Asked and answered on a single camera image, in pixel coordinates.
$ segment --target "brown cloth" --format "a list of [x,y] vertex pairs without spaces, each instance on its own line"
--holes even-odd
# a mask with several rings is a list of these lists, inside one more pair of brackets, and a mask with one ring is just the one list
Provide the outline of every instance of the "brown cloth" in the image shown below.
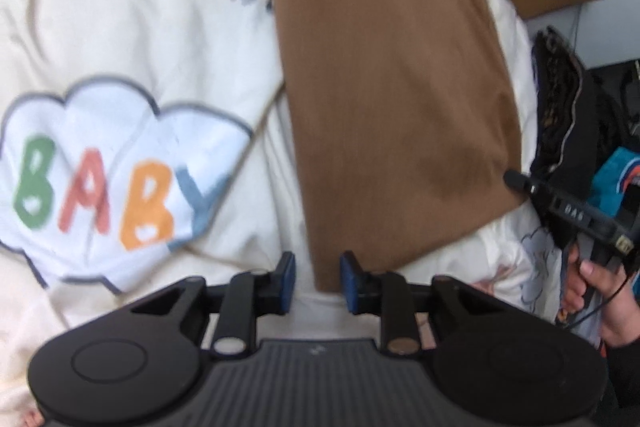
[[274,0],[316,285],[397,269],[521,199],[513,90],[486,0]]

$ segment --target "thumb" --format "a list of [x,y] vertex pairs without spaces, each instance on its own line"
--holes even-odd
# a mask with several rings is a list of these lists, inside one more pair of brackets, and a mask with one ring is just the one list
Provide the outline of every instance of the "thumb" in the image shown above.
[[580,275],[605,298],[610,297],[618,289],[618,278],[615,274],[590,261],[580,263]]

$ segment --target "white fabric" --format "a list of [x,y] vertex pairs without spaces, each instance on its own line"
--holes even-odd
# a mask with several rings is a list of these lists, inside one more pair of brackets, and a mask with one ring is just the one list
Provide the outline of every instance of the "white fabric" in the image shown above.
[[[508,0],[488,1],[516,94],[528,169],[536,142],[530,45]],[[320,294],[313,285],[283,92],[272,103],[282,74],[268,5],[269,0],[0,0],[0,186],[10,184],[0,194],[0,241],[26,250],[32,263],[20,253],[0,253],[0,427],[15,427],[33,406],[25,371],[48,338],[182,277],[200,274],[218,284],[245,269],[272,269],[284,250],[293,251],[298,264],[292,311],[262,318],[261,337],[376,336],[376,320],[348,315],[340,296]],[[101,81],[78,84],[94,76]],[[65,104],[44,93],[67,95]],[[25,94],[31,96],[20,98]],[[255,135],[243,131],[243,123]],[[24,139],[33,134],[52,137],[63,155],[54,156],[60,159],[52,161],[47,178],[55,194],[54,217],[31,230],[13,210]],[[76,204],[67,219],[69,234],[75,234],[71,240],[60,233],[60,214],[87,147],[102,154],[111,228],[97,232],[96,209]],[[126,190],[135,166],[149,158],[173,173],[164,207],[172,213],[174,234],[153,243],[158,229],[141,227],[151,241],[126,251],[118,245]],[[38,171],[43,161],[37,153],[27,166]],[[194,185],[187,179],[181,186],[176,174],[185,165],[205,200],[200,213],[185,196]],[[212,187],[224,184],[236,166],[226,196],[216,195]],[[95,188],[87,185],[96,180],[87,176],[84,182],[86,198]],[[153,184],[145,190],[153,194]],[[42,201],[25,201],[24,210],[38,214]],[[203,230],[216,210],[213,224]],[[204,234],[180,244],[196,232]],[[57,246],[54,255],[46,245]],[[436,273],[493,282],[499,298],[553,318],[558,260],[527,203],[402,272],[412,282],[428,283]],[[63,282],[65,277],[99,282]]]

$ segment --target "pink print on blanket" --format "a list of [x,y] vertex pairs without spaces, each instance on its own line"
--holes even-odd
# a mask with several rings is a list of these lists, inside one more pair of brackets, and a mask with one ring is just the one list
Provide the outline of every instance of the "pink print on blanket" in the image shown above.
[[116,78],[22,96],[2,126],[0,242],[42,285],[129,290],[206,231],[251,133],[200,105],[159,108]]

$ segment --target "black circular disc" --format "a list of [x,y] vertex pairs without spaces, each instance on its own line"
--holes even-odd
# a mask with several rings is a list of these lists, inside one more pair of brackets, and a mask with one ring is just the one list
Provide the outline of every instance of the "black circular disc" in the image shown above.
[[71,425],[99,425],[142,419],[179,399],[198,377],[200,352],[156,318],[138,317],[135,330],[78,328],[45,344],[29,367],[37,402]]
[[457,331],[436,349],[434,373],[449,399],[509,425],[555,425],[593,411],[606,367],[590,344],[551,325],[504,331],[492,321],[500,317],[482,330]]

